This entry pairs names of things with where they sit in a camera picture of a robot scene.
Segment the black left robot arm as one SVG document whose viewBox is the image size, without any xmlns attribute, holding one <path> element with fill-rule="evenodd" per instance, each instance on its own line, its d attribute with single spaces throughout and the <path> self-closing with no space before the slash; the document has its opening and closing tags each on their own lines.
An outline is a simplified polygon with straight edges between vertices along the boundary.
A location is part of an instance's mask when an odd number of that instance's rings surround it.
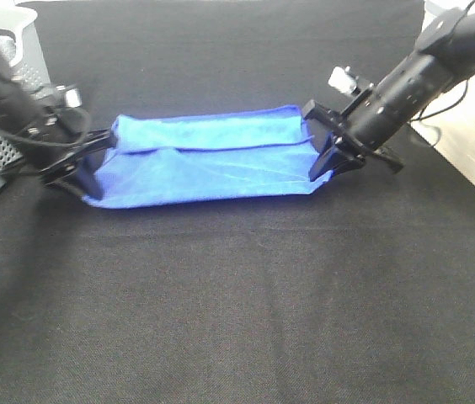
<svg viewBox="0 0 475 404">
<path fill-rule="evenodd" d="M 48 187 L 102 199 L 95 173 L 117 144 L 114 132 L 92 130 L 91 115 L 72 101 L 75 87 L 39 90 L 42 97 L 26 89 L 0 51 L 0 131 L 21 155 L 3 173 L 38 177 Z"/>
</svg>

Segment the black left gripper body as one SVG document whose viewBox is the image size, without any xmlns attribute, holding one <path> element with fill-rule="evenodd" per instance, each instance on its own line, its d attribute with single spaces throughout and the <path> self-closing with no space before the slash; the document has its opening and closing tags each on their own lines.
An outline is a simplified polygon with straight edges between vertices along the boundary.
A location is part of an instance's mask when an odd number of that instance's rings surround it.
<svg viewBox="0 0 475 404">
<path fill-rule="evenodd" d="M 50 109 L 22 132 L 24 159 L 39 175 L 74 163 L 91 123 L 91 115 L 83 108 Z"/>
</svg>

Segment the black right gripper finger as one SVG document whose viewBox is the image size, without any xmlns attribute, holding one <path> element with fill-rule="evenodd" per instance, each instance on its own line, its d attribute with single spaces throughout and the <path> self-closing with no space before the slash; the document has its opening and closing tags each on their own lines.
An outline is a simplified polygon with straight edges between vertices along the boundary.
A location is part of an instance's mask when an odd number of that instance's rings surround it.
<svg viewBox="0 0 475 404">
<path fill-rule="evenodd" d="M 302 107 L 302 118 L 305 121 L 316 121 L 325 129 L 322 147 L 331 147 L 343 136 L 344 120 L 341 114 L 314 99 L 310 99 Z"/>
<path fill-rule="evenodd" d="M 349 171 L 358 170 L 365 166 L 366 160 L 353 147 L 346 143 L 333 143 L 311 166 L 308 177 L 309 180 L 316 181 L 326 173 L 337 176 Z"/>
</svg>

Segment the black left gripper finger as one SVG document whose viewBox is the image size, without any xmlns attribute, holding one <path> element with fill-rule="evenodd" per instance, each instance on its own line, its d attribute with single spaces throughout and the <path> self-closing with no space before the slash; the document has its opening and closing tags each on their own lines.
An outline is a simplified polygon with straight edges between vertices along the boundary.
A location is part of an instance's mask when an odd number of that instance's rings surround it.
<svg viewBox="0 0 475 404">
<path fill-rule="evenodd" d="M 67 163 L 45 176 L 45 185 L 67 191 L 78 198 L 102 199 L 104 191 L 83 162 Z"/>
<path fill-rule="evenodd" d="M 115 148 L 117 143 L 118 137 L 111 129 L 89 131 L 80 142 L 77 154 L 80 157 L 85 157 L 93 153 Z"/>
</svg>

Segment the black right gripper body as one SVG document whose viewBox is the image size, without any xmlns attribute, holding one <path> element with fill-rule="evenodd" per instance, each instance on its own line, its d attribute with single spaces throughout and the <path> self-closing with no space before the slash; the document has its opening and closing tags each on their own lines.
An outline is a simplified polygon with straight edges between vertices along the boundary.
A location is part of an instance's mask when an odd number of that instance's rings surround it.
<svg viewBox="0 0 475 404">
<path fill-rule="evenodd" d="M 347 114 L 342 142 L 378 149 L 451 82 L 452 72 L 434 56 L 407 56 Z"/>
</svg>

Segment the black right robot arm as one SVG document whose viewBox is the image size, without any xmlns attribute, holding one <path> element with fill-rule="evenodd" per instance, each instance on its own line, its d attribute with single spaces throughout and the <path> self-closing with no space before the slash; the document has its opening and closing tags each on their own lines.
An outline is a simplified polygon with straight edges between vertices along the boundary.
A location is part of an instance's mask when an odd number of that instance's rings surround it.
<svg viewBox="0 0 475 404">
<path fill-rule="evenodd" d="M 308 172 L 315 181 L 325 173 L 340 175 L 365 166 L 367 158 L 397 173 L 400 158 L 384 145 L 441 93 L 475 75 L 475 13 L 452 8 L 418 36 L 412 52 L 378 84 L 363 88 L 342 111 L 315 100 L 302 108 L 328 134 Z"/>
</svg>

